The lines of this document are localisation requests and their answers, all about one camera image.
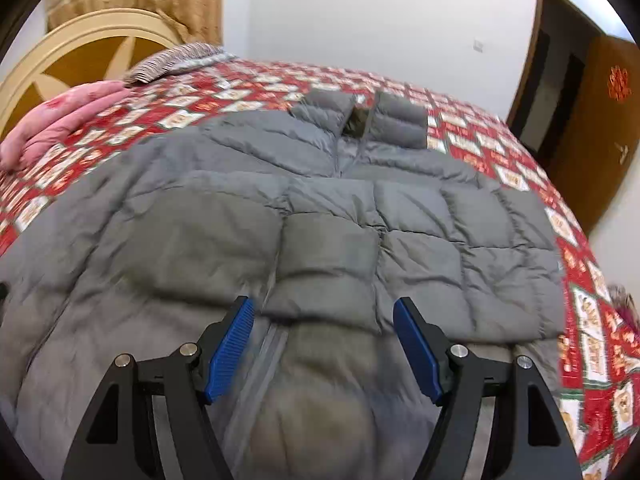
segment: red patterned bedsheet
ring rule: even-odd
[[[585,478],[604,478],[640,426],[638,338],[610,305],[587,238],[544,171],[499,118],[449,96],[371,73],[247,60],[162,79],[89,121],[33,167],[0,177],[0,254],[73,181],[142,137],[179,135],[178,128],[223,113],[286,110],[311,88],[352,92],[362,106],[377,89],[404,96],[428,112],[428,149],[539,195],[566,271],[562,416]]]

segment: curved headboard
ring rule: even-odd
[[[120,79],[128,68],[182,43],[148,10],[96,10],[52,30],[0,84],[0,139],[33,107],[82,83]]]

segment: metal screw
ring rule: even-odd
[[[518,358],[516,359],[516,362],[518,363],[519,367],[524,368],[525,370],[528,370],[533,366],[533,361],[531,360],[530,357],[527,357],[526,355],[518,356]]]
[[[124,368],[131,362],[131,356],[129,354],[120,354],[116,357],[114,363],[118,368]]]
[[[453,345],[451,347],[451,353],[456,357],[466,357],[469,355],[469,350],[464,345]]]
[[[185,357],[192,356],[198,351],[198,345],[196,343],[185,343],[180,347],[180,353]]]

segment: red door decoration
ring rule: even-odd
[[[632,93],[628,85],[629,74],[626,68],[620,69],[619,66],[611,67],[611,74],[609,75],[609,97],[619,103],[623,103]]]

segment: brown door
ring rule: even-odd
[[[632,94],[609,95],[609,76],[628,73]],[[640,131],[640,49],[601,36],[590,46],[571,118],[549,164],[551,182],[588,234],[613,199],[633,159]]]

